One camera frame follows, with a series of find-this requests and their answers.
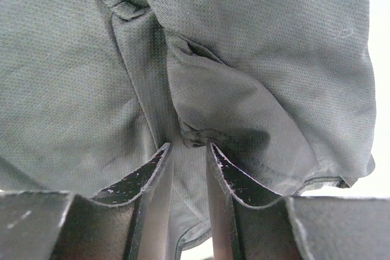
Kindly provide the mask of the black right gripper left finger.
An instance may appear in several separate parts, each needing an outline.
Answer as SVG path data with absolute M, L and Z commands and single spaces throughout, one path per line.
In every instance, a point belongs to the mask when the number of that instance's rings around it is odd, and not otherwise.
M 173 163 L 170 144 L 90 198 L 74 196 L 51 259 L 164 259 Z

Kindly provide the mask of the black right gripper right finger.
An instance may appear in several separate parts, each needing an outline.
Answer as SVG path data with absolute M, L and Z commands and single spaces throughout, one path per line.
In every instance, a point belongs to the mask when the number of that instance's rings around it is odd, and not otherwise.
M 207 144 L 207 189 L 215 259 L 313 259 L 296 196 L 282 196 Z

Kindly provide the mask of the black t shirt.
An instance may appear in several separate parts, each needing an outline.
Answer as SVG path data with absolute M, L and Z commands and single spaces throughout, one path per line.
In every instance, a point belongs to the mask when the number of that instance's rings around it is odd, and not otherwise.
M 281 195 L 375 168 L 369 0 L 1 0 L 1 189 L 84 196 L 172 145 L 167 257 L 211 236 L 206 143 Z

